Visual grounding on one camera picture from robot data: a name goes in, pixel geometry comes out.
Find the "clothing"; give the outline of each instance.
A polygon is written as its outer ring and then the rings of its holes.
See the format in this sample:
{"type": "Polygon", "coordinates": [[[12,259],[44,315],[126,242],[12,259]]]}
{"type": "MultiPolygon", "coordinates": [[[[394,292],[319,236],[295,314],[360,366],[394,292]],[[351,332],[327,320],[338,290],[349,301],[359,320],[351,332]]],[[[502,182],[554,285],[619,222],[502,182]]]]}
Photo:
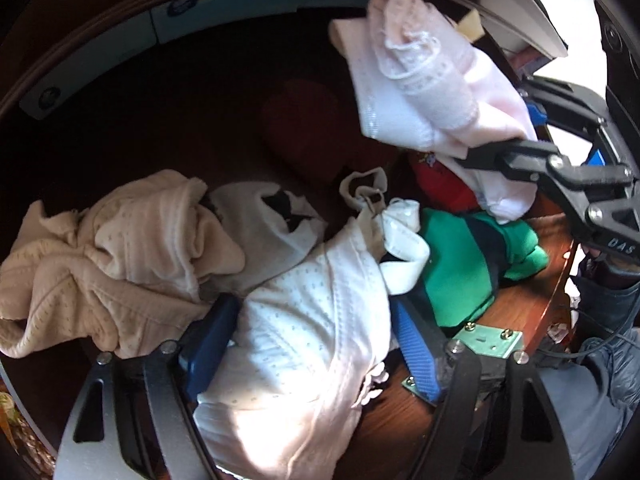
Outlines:
{"type": "Polygon", "coordinates": [[[480,209],[471,188],[437,160],[434,153],[414,152],[409,155],[409,163],[418,186],[427,195],[433,208],[449,213],[468,213],[480,209]]]}
{"type": "Polygon", "coordinates": [[[324,237],[326,223],[309,202],[273,182],[227,184],[210,193],[209,201],[246,264],[237,274],[212,275],[200,286],[203,300],[220,292],[246,297],[299,264],[324,237]]]}
{"type": "Polygon", "coordinates": [[[495,301],[500,279],[523,280],[548,265],[536,232],[523,220],[500,225],[485,212],[455,216],[424,209],[420,236],[431,247],[422,280],[441,327],[478,319],[495,301]]]}
{"type": "MultiPolygon", "coordinates": [[[[348,179],[341,189],[349,189],[348,179]]],[[[332,478],[372,390],[391,328],[388,294],[415,285],[429,249],[418,203],[359,187],[332,240],[244,300],[234,344],[194,420],[215,463],[238,478],[332,478]],[[385,252],[401,261],[385,262],[385,252]]]]}
{"type": "MultiPolygon", "coordinates": [[[[610,290],[590,280],[574,279],[580,290],[580,310],[599,323],[640,343],[631,324],[640,310],[640,283],[610,290]]],[[[580,351],[602,339],[587,339],[580,351]]],[[[577,363],[539,368],[567,442],[575,480],[588,480],[622,435],[640,400],[640,350],[613,340],[577,363]]]]}
{"type": "Polygon", "coordinates": [[[262,107],[262,138],[273,153],[312,184],[327,185],[347,168],[386,166],[395,148],[362,137],[357,113],[324,85],[288,80],[262,107]]]}
{"type": "Polygon", "coordinates": [[[330,37],[348,60],[365,136],[435,152],[501,222],[528,211],[534,184],[455,161],[488,142],[537,137],[508,79],[433,5],[370,0],[366,19],[334,20],[330,37]]]}
{"type": "Polygon", "coordinates": [[[178,339],[208,310],[199,282],[244,267],[240,247],[198,205],[206,190],[164,170],[83,214],[47,218],[42,202],[31,204],[0,267],[0,351],[18,358],[91,336],[129,358],[178,339]]]}

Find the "white strap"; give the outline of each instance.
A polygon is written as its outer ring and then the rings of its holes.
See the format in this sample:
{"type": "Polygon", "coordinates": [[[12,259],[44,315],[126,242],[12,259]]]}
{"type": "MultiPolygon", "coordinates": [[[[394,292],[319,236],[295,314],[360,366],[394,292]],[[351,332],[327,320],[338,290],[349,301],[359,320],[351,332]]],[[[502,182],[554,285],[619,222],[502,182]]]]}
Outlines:
{"type": "Polygon", "coordinates": [[[429,261],[431,250],[417,232],[420,230],[420,204],[415,200],[395,198],[385,206],[383,193],[387,179],[382,168],[366,173],[352,173],[340,183],[340,195],[347,205],[360,211],[360,225],[369,251],[376,259],[385,253],[392,254],[400,262],[380,264],[380,272],[385,280],[390,296],[405,294],[414,288],[424,266],[429,261]],[[350,183],[363,176],[375,174],[374,186],[359,186],[354,196],[349,193],[350,183]],[[371,197],[379,196],[376,203],[371,197]]]}

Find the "green cloth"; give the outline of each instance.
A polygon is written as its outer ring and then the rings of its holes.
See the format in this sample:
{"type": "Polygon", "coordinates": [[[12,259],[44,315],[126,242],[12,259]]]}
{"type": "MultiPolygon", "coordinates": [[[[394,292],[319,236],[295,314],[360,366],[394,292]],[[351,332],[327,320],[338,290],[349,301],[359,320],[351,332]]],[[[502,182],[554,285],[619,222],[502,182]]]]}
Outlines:
{"type": "Polygon", "coordinates": [[[484,212],[456,216],[425,209],[420,235],[431,248],[424,288],[441,327],[484,314],[501,278],[523,280],[548,265],[536,232],[523,220],[499,225],[484,212]]]}

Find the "gray pants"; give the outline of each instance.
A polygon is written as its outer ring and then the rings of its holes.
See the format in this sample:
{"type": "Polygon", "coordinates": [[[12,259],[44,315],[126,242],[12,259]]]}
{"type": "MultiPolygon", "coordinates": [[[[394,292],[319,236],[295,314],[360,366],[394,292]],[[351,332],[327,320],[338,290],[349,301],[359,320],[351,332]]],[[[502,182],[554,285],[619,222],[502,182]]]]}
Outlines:
{"type": "MultiPolygon", "coordinates": [[[[640,344],[638,332],[631,328],[640,308],[640,284],[609,290],[583,278],[574,282],[580,290],[581,310],[610,330],[627,319],[623,334],[640,344]]],[[[578,323],[588,324],[584,318],[578,323]]],[[[589,338],[580,350],[601,342],[599,337],[589,338]]],[[[539,373],[558,415],[575,480],[588,480],[615,446],[640,401],[640,350],[616,338],[588,357],[540,368],[539,373]]]]}

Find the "pink garment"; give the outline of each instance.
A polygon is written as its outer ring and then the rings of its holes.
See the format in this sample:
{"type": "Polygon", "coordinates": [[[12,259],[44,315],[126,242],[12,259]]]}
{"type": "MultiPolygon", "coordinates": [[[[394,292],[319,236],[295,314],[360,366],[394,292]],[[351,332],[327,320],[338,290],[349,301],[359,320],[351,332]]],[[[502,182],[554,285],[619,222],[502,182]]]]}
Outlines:
{"type": "Polygon", "coordinates": [[[209,309],[199,282],[244,267],[240,247],[198,204],[206,190],[165,170],[84,214],[47,218],[42,202],[31,204],[0,267],[0,351],[19,358],[91,336],[129,358],[179,338],[209,309]]]}
{"type": "Polygon", "coordinates": [[[350,64],[365,136],[435,152],[499,221],[528,211],[535,184],[466,170],[454,160],[468,148],[535,140],[536,133],[508,79],[435,6],[370,0],[367,19],[335,20],[330,35],[350,64]]]}

